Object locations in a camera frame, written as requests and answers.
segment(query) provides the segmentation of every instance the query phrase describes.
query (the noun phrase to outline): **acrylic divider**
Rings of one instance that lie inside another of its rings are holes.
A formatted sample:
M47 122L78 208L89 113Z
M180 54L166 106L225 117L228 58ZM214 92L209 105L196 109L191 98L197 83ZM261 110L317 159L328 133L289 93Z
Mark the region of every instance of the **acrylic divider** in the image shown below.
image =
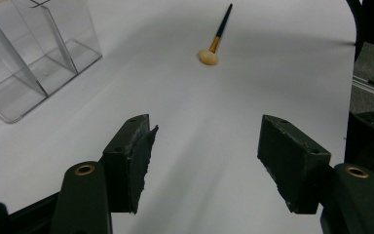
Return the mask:
M101 58L86 0L0 0L0 118L16 122Z
M0 118L17 121L48 94L0 29Z

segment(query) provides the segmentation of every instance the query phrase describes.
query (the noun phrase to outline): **white table surface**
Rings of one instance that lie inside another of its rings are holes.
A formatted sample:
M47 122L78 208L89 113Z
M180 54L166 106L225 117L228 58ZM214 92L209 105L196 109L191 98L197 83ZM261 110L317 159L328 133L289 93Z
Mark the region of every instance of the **white table surface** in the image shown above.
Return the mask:
M21 121L0 120L0 202L10 213L97 161L130 117L159 125L138 214L114 233L321 233L291 214L257 159L263 114L286 119L343 162L355 53L344 0L90 0L103 59Z

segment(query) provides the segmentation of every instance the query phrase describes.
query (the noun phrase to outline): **black brush handle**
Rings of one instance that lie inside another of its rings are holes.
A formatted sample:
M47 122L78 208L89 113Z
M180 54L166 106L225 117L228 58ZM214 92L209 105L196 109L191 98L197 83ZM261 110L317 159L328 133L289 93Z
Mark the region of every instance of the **black brush handle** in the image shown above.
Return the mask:
M215 34L216 37L221 37L224 31L224 27L226 27L227 19L230 16L230 12L232 11L233 4L230 4L229 9L227 9L226 15L224 15L223 21L221 21L220 26L218 27L217 34Z

